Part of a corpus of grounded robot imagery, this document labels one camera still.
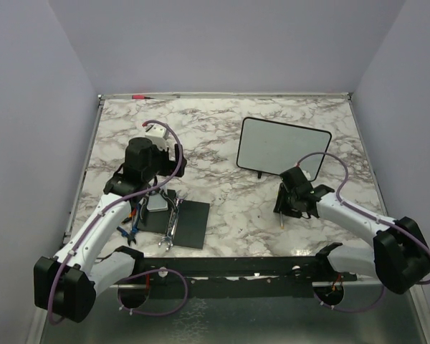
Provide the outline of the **white marker pen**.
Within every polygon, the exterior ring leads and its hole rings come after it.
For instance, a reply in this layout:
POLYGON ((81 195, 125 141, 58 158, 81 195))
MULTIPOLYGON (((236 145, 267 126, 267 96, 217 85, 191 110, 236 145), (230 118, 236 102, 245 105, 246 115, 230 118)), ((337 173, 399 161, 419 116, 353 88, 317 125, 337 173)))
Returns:
POLYGON ((279 212, 279 224, 280 224, 280 228, 284 229, 285 228, 285 224, 284 224, 284 217, 282 212, 279 212))

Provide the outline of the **black framed whiteboard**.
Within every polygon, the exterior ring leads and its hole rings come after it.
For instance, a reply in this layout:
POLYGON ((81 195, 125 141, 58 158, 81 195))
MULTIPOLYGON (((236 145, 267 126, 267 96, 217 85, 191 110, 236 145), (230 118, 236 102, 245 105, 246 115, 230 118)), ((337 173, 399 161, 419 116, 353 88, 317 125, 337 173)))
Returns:
POLYGON ((310 153, 325 152, 331 132, 253 117, 242 121, 236 166, 280 175, 310 153))

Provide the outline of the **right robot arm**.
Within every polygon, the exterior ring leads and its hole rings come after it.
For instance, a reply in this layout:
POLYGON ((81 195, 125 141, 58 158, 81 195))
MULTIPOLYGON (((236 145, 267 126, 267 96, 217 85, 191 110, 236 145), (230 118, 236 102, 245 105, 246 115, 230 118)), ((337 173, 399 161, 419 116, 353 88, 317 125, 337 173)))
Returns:
POLYGON ((378 279, 403 294, 430 274, 430 252, 417 223, 407 216, 395 220, 357 207, 329 186, 313 186, 299 167, 280 174, 274 212, 295 218, 330 221, 356 235, 364 248, 331 244, 315 262, 316 275, 331 280, 340 272, 378 279))

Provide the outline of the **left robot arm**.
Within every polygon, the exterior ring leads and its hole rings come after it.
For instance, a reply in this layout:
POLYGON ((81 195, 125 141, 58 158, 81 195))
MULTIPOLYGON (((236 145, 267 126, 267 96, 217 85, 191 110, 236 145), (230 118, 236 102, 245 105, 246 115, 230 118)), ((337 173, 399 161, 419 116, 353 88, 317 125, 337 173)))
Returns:
POLYGON ((82 322, 98 296, 116 282, 134 283, 148 275, 144 255, 121 246, 105 258, 99 253, 122 220, 149 193, 182 177, 186 167, 183 146, 174 145, 175 157, 154 139, 137 137, 129 141, 125 159, 107 180, 92 214, 76 235, 52 257, 40 257, 33 268, 34 304, 47 311, 48 320, 82 322))

